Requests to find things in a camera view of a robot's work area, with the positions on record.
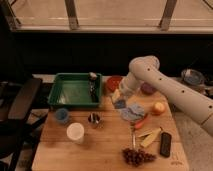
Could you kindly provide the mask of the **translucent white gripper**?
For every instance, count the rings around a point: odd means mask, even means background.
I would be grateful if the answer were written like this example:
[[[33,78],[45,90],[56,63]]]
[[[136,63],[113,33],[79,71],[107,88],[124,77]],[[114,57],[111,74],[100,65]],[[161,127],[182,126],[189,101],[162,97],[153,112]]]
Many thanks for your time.
[[[128,73],[119,83],[119,89],[116,89],[112,94],[112,102],[116,103],[119,101],[121,99],[121,95],[124,99],[129,99],[140,85],[141,83],[136,79],[136,77],[132,73]]]

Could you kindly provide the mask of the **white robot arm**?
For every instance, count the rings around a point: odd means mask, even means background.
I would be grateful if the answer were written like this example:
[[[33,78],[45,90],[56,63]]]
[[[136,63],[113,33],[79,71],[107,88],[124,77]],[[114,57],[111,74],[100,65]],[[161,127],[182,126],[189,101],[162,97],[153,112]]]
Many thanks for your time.
[[[146,82],[213,137],[213,100],[165,76],[159,71],[159,67],[160,62],[155,56],[132,59],[128,74],[119,83],[121,95],[125,99],[130,98]]]

